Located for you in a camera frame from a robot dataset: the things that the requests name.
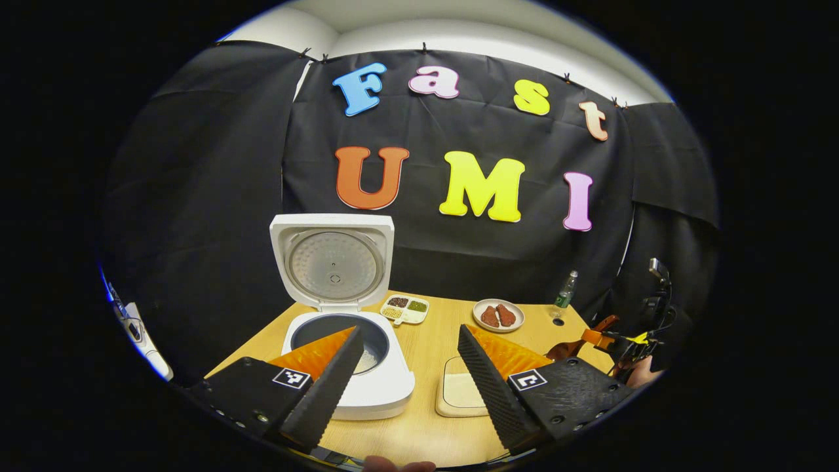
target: ceiling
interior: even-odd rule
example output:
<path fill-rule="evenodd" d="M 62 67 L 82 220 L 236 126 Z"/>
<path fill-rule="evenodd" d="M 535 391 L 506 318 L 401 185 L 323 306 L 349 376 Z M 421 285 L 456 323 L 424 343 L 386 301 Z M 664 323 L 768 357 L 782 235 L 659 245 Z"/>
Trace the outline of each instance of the ceiling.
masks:
<path fill-rule="evenodd" d="M 527 0 L 298 0 L 284 6 L 319 18 L 339 34 L 411 19 L 460 19 L 517 29 L 597 58 L 660 101 L 672 100 L 632 58 L 568 17 Z"/>

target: plastic bottle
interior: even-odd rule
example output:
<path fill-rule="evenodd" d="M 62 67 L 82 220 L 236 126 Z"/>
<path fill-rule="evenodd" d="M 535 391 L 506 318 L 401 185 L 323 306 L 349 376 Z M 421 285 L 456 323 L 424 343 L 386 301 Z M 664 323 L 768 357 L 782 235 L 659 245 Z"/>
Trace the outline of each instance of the plastic bottle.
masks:
<path fill-rule="evenodd" d="M 561 308 L 561 310 L 559 312 L 552 313 L 553 318 L 561 317 L 563 311 L 571 303 L 571 298 L 574 296 L 574 292 L 576 291 L 576 281 L 577 271 L 572 270 L 571 275 L 569 275 L 568 279 L 565 280 L 565 284 L 562 286 L 560 294 L 556 296 L 556 301 L 554 302 L 554 305 L 556 305 L 558 308 Z"/>

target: black cloth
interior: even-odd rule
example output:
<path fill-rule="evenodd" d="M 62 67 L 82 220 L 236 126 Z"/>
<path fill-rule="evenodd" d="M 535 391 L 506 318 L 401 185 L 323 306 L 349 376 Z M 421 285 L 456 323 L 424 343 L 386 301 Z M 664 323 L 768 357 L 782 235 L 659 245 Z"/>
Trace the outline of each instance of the black cloth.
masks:
<path fill-rule="evenodd" d="M 380 103 L 358 115 L 344 113 L 347 100 L 337 77 L 381 62 L 387 71 L 376 93 Z M 443 99 L 409 90 L 421 66 L 444 66 L 460 75 L 460 95 Z M 519 79 L 543 84 L 550 111 L 537 116 L 516 108 Z M 606 115 L 605 142 L 586 127 L 580 102 Z M 517 303 L 553 302 L 572 270 L 580 274 L 575 307 L 591 312 L 618 272 L 632 219 L 633 162 L 623 113 L 611 100 L 530 66 L 484 55 L 384 51 L 348 55 L 311 67 L 294 101 L 284 154 L 284 211 L 390 215 L 395 248 L 390 288 L 430 296 Z M 396 200 L 381 210 L 357 210 L 336 194 L 337 149 L 362 146 L 361 187 L 382 184 L 382 147 L 410 152 Z M 446 200 L 449 151 L 476 156 L 488 176 L 502 158 L 524 163 L 517 223 L 441 214 Z M 589 175 L 588 232 L 563 227 L 568 213 L 566 172 Z"/>
<path fill-rule="evenodd" d="M 684 327 L 713 309 L 708 296 L 722 241 L 708 151 L 672 103 L 629 107 L 624 116 L 635 162 L 633 230 L 623 266 L 595 321 L 618 315 L 613 330 L 635 335 L 646 329 L 640 315 L 644 298 L 658 287 L 648 270 L 655 257 L 670 271 L 672 303 L 688 318 L 679 326 Z M 679 348 L 680 342 L 657 348 L 653 370 L 667 365 Z"/>
<path fill-rule="evenodd" d="M 672 104 L 616 108 L 533 67 L 410 50 L 315 62 L 292 104 L 306 61 L 254 42 L 203 51 L 150 99 L 113 162 L 103 268 L 122 299 L 138 304 L 175 381 L 199 380 L 292 303 L 268 236 L 282 212 L 390 215 L 396 291 L 550 303 L 577 270 L 572 303 L 584 319 L 616 312 L 631 321 L 654 288 L 649 257 L 659 257 L 674 301 L 691 315 L 703 310 L 716 260 L 716 193 L 698 138 Z M 381 102 L 347 117 L 332 81 L 373 62 L 388 67 Z M 459 97 L 409 90 L 417 69 L 432 65 L 460 74 Z M 515 107 L 519 79 L 548 89 L 546 115 Z M 579 109 L 589 101 L 606 116 L 605 142 Z M 341 201 L 335 152 L 344 146 L 370 149 L 361 178 L 370 192 L 382 183 L 378 150 L 410 152 L 391 205 L 368 211 Z M 475 217 L 467 197 L 465 216 L 440 213 L 450 177 L 444 156 L 455 150 L 474 154 L 485 176 L 503 158 L 524 163 L 519 222 L 490 219 L 492 202 Z M 566 172 L 593 179 L 588 232 L 563 227 Z"/>
<path fill-rule="evenodd" d="M 103 269 L 181 384 L 293 302 L 268 226 L 298 54 L 254 42 L 202 51 L 151 97 L 112 163 Z"/>

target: table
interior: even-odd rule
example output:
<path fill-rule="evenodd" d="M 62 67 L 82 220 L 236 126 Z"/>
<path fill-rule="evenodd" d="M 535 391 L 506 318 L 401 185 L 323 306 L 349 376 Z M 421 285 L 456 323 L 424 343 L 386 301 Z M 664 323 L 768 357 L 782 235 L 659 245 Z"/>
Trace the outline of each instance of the table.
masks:
<path fill-rule="evenodd" d="M 435 410 L 437 384 L 443 373 L 443 365 L 448 359 L 460 356 L 457 353 L 460 325 L 465 323 L 477 326 L 472 317 L 475 302 L 394 291 L 388 291 L 388 296 L 394 293 L 417 296 L 430 304 L 428 315 L 422 323 L 402 323 L 393 327 L 405 361 L 414 372 L 414 394 L 405 411 L 393 418 L 330 421 L 319 446 L 360 459 L 370 454 L 382 455 L 399 467 L 422 460 L 430 460 L 438 467 L 454 467 L 481 463 L 505 455 L 507 449 L 498 439 L 489 416 L 449 418 L 440 416 Z M 378 312 L 385 300 L 387 297 L 363 310 Z M 557 343 L 579 340 L 583 330 L 588 328 L 573 307 L 568 307 L 562 316 L 565 324 L 556 326 L 550 317 L 550 313 L 557 309 L 553 305 L 517 306 L 524 312 L 524 324 L 511 333 L 498 335 L 539 354 L 547 353 Z M 279 357 L 292 320 L 312 311 L 314 309 L 311 307 L 295 303 L 207 376 L 243 356 L 265 361 Z M 590 344 L 582 348 L 579 357 L 603 372 L 612 367 L 608 354 L 594 349 Z"/>

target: plate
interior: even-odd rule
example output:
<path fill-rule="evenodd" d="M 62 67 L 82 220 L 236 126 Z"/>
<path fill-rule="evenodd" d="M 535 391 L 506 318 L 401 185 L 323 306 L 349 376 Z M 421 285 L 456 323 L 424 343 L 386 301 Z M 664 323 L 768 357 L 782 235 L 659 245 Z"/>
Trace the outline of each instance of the plate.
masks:
<path fill-rule="evenodd" d="M 499 303 L 502 303 L 509 311 L 513 312 L 513 315 L 516 316 L 516 322 L 513 323 L 513 325 L 507 327 L 499 326 L 498 328 L 495 328 L 481 321 L 481 315 L 484 310 L 490 306 L 496 307 Z M 475 323 L 477 323 L 478 326 L 486 329 L 487 331 L 492 331 L 493 333 L 509 333 L 519 329 L 519 327 L 524 324 L 524 312 L 522 312 L 521 308 L 516 307 L 513 303 L 505 300 L 499 300 L 497 298 L 487 298 L 486 300 L 481 300 L 476 303 L 472 309 L 472 317 L 475 318 Z"/>

